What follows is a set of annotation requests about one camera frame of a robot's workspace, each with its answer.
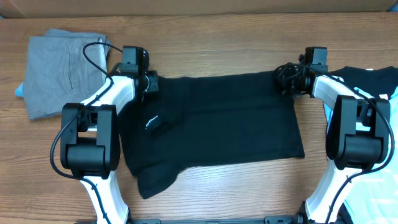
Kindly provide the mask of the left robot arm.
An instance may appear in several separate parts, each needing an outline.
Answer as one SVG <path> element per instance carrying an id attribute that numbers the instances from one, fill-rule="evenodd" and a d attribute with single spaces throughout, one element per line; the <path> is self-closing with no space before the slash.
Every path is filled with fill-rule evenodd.
<path id="1" fill-rule="evenodd" d="M 62 127 L 53 144 L 60 145 L 60 162 L 80 181 L 93 204 L 96 223 L 130 223 L 130 209 L 119 188 L 116 169 L 121 155 L 118 114 L 130 102 L 142 102 L 144 95 L 157 92 L 157 73 L 149 70 L 146 49 L 125 46 L 123 59 L 110 72 L 105 84 L 80 103 L 62 108 Z"/>

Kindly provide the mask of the black t-shirt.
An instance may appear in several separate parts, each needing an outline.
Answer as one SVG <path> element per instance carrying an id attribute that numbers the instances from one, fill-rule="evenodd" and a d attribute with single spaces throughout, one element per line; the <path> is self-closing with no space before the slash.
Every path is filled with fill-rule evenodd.
<path id="1" fill-rule="evenodd" d="M 303 158 L 294 100 L 272 72 L 159 78 L 119 113 L 124 158 L 142 198 L 196 166 Z"/>

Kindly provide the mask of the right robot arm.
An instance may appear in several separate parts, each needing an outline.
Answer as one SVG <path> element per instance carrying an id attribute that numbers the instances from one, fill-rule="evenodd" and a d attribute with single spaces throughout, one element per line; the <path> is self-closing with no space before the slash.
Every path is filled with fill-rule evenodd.
<path id="1" fill-rule="evenodd" d="M 332 117 L 325 139 L 328 164 L 314 193 L 295 215 L 266 217 L 265 223 L 337 223 L 338 210 L 356 178 L 385 168 L 393 157 L 390 103 L 367 97 L 333 76 L 326 58 L 325 47 L 307 47 L 298 63 L 274 70 L 284 93 L 319 99 L 331 109 Z"/>

